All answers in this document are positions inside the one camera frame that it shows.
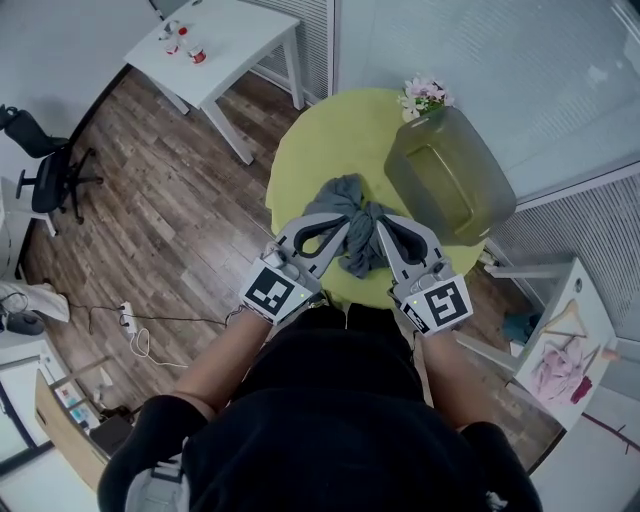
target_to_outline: forearm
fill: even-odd
[[[243,311],[189,366],[174,394],[187,400],[195,398],[220,411],[242,382],[270,330],[269,322]]]
[[[493,398],[450,331],[422,338],[434,408],[454,427],[493,421]]]

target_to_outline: power strip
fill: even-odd
[[[122,311],[122,324],[129,334],[138,334],[138,322],[131,316],[133,308],[131,302],[123,302],[118,308]]]

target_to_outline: person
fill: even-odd
[[[325,300],[264,344],[271,327],[241,312],[146,402],[102,476],[102,512],[165,510],[142,506],[138,479],[176,461],[179,510],[541,510],[450,332],[417,340],[431,408],[392,311]]]

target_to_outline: green plastic container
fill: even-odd
[[[402,126],[385,173],[415,220],[444,245],[476,245],[515,211],[496,159],[462,112],[442,107]]]

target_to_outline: white table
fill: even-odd
[[[536,329],[529,337],[524,350],[518,357],[513,357],[495,347],[487,345],[479,340],[473,339],[463,333],[456,332],[458,342],[478,354],[513,372],[513,378],[520,386],[510,383],[507,387],[520,397],[534,403],[542,410],[553,416],[565,429],[569,430],[580,418],[589,400],[593,396],[595,389],[602,380],[609,361],[601,357],[602,349],[607,347],[614,349],[617,338],[611,325],[607,311],[598,295],[598,292],[587,274],[585,268],[578,258],[571,263],[558,265],[537,265],[530,267],[492,267],[485,269],[495,278],[512,279],[558,279],[553,297],[547,304],[542,318],[538,322]],[[587,338],[582,341],[584,353],[591,353],[597,350],[593,362],[589,366],[586,375],[591,379],[593,387],[587,395],[577,404],[545,404],[542,405],[530,393],[533,389],[531,372],[540,363],[544,351],[544,345],[548,342],[555,342],[554,335],[545,332],[545,326],[553,319],[558,318],[569,304],[575,304],[579,313]],[[573,332],[577,328],[575,315],[565,317],[564,325],[557,324],[557,329],[562,332]],[[561,343],[566,337],[559,337]]]
[[[164,51],[158,34],[172,20],[186,26],[188,37],[202,44],[207,55],[204,62],[193,64],[182,50],[175,55]],[[299,23],[291,16],[236,0],[203,0],[197,5],[190,0],[145,36],[125,56],[125,61],[146,74],[182,114],[189,112],[182,100],[201,109],[240,158],[250,164],[253,156],[249,147],[222,113],[216,99],[260,59],[282,45],[293,105],[301,110],[304,99],[295,33]]]

